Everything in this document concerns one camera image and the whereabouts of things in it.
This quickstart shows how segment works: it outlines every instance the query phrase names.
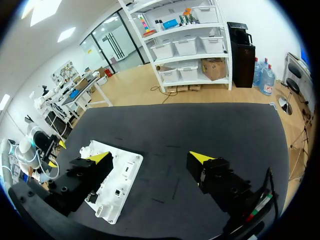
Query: wooden floor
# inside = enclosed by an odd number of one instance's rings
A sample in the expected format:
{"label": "wooden floor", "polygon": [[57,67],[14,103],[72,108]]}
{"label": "wooden floor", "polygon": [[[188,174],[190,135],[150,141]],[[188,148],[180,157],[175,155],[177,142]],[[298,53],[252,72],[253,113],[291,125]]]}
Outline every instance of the wooden floor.
{"label": "wooden floor", "polygon": [[[157,89],[151,91],[154,86],[159,86],[157,78],[150,64],[131,68],[117,73],[108,78],[108,82],[101,86],[101,89],[110,99],[114,106],[132,105],[154,105],[161,104],[167,96]],[[286,142],[290,157],[290,173],[298,156],[298,150],[290,149],[291,143],[304,129],[305,119],[302,109],[307,107],[299,102],[298,96],[293,95],[290,100],[293,114],[285,114],[279,107],[278,98],[288,96],[289,90],[276,82],[275,90],[271,96],[263,95],[257,88],[236,88],[228,90],[227,85],[203,85],[200,91],[179,92],[176,96],[170,96],[165,104],[171,103],[276,103],[278,114],[285,131]],[[102,97],[95,91],[92,95],[92,102],[102,101]],[[95,105],[107,107],[107,104]],[[304,164],[307,161],[305,154],[301,154],[292,177],[298,177],[304,172]],[[296,190],[299,187],[299,180],[292,180],[288,185],[288,192],[285,200],[285,208],[290,203]]]}

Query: white desk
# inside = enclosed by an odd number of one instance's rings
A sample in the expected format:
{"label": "white desk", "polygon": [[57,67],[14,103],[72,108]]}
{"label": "white desk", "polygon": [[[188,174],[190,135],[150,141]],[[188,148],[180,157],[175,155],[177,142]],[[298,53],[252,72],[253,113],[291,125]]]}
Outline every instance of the white desk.
{"label": "white desk", "polygon": [[[66,101],[64,101],[64,103],[62,104],[62,106],[66,106],[69,111],[77,118],[79,119],[79,117],[71,110],[71,108],[68,106],[71,103],[76,103],[77,105],[79,105],[84,111],[86,111],[88,108],[91,108],[92,105],[96,105],[96,104],[108,104],[109,107],[113,107],[113,104],[110,102],[109,98],[107,98],[107,96],[104,94],[104,92],[101,90],[100,86],[97,84],[97,81],[100,80],[102,78],[98,78],[96,77],[94,80],[92,80],[84,89],[82,89],[79,94],[71,101],[68,101],[68,99]],[[96,102],[90,102],[87,104],[87,107],[81,102],[79,101],[79,99],[81,98],[81,96],[87,92],[87,90],[89,88],[91,88],[92,86],[95,86],[96,90],[100,93],[100,95],[102,96],[102,98],[104,99],[103,101],[96,101]]]}

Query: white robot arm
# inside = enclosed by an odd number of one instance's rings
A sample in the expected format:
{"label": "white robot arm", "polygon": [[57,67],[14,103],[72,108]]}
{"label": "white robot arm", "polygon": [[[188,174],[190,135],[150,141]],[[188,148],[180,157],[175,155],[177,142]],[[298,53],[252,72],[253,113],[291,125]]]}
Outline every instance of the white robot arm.
{"label": "white robot arm", "polygon": [[64,84],[64,83],[63,83],[62,81],[59,82],[59,84],[58,84],[55,88],[51,89],[46,95],[34,99],[34,107],[35,107],[37,110],[40,110],[40,109],[43,107],[44,103],[45,103],[48,99],[54,97],[55,95],[57,95],[57,94],[59,93],[59,91],[61,90],[61,87],[63,86],[63,84]]}

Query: white ceiling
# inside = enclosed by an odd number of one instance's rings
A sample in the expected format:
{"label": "white ceiling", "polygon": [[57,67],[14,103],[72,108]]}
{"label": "white ceiling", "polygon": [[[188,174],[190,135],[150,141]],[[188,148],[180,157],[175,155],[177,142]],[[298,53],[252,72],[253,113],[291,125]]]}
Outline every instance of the white ceiling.
{"label": "white ceiling", "polygon": [[[74,41],[83,40],[91,25],[117,0],[62,0],[55,15],[30,27],[31,16],[22,12],[7,33],[0,49],[0,100],[14,96],[28,77],[49,58]],[[73,35],[57,43],[61,32],[76,27]]]}

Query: yellow tape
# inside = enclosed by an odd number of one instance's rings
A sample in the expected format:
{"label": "yellow tape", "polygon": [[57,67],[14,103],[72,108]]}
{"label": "yellow tape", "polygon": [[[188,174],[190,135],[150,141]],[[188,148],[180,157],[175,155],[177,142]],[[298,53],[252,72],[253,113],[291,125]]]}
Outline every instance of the yellow tape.
{"label": "yellow tape", "polygon": [[91,161],[95,161],[95,164],[99,163],[101,159],[103,159],[105,156],[107,156],[110,152],[101,153],[95,156],[90,156],[86,159],[90,159]]}
{"label": "yellow tape", "polygon": [[210,159],[212,159],[212,160],[216,159],[214,157],[202,155],[202,154],[196,153],[194,151],[190,151],[189,153],[191,153],[202,165],[204,164],[205,161],[208,161]]}

